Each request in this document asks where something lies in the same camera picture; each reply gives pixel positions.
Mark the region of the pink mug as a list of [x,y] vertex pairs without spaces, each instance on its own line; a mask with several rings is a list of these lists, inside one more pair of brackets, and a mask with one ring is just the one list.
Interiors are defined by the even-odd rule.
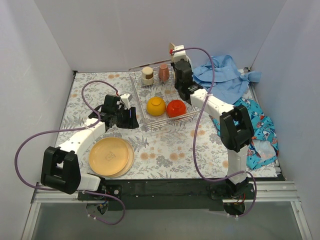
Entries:
[[170,72],[167,64],[163,63],[159,66],[158,77],[163,83],[168,81],[170,78]]

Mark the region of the bird pattern plate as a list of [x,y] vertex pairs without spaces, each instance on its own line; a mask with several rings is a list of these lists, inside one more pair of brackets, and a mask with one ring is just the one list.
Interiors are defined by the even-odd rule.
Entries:
[[173,63],[174,59],[173,59],[173,51],[175,50],[176,45],[172,42],[169,43],[168,45],[168,52],[170,55],[170,61]]

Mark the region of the yellow bowl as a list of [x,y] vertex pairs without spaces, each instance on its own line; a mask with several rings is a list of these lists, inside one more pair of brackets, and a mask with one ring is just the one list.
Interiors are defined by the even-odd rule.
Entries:
[[166,103],[161,97],[152,97],[147,102],[146,110],[152,116],[161,116],[166,111]]

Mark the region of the cream steel tumbler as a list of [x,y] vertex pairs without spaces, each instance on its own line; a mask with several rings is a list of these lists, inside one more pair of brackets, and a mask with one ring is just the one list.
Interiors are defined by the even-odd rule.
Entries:
[[144,67],[141,70],[141,78],[144,85],[152,85],[154,83],[154,70],[149,66]]

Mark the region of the red bowl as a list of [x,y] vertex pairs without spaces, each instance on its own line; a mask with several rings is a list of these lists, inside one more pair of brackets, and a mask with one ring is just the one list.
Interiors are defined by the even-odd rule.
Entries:
[[187,107],[183,101],[175,99],[167,105],[166,113],[169,118],[178,117],[187,113]]

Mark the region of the orange plate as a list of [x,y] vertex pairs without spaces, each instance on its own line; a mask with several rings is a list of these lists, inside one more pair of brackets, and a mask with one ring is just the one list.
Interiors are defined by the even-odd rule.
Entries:
[[99,140],[89,153],[89,166],[98,175],[111,176],[128,163],[129,149],[124,140],[107,137]]

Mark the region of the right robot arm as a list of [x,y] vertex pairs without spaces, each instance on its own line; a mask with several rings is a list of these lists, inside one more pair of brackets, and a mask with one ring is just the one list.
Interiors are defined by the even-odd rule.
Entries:
[[214,191],[221,196],[239,198],[248,189],[247,151],[254,136],[247,108],[223,102],[196,83],[188,57],[172,57],[171,66],[179,97],[219,123],[220,138],[227,148],[228,171],[226,177],[211,180],[216,186]]

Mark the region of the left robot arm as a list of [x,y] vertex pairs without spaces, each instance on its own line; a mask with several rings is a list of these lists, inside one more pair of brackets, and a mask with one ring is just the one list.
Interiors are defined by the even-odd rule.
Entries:
[[107,94],[104,103],[93,109],[81,130],[58,147],[48,147],[44,151],[40,183],[69,195],[89,191],[95,200],[103,199],[107,191],[101,178],[81,173],[79,157],[113,126],[122,129],[139,127],[136,108],[130,106],[131,99],[129,93],[120,96]]

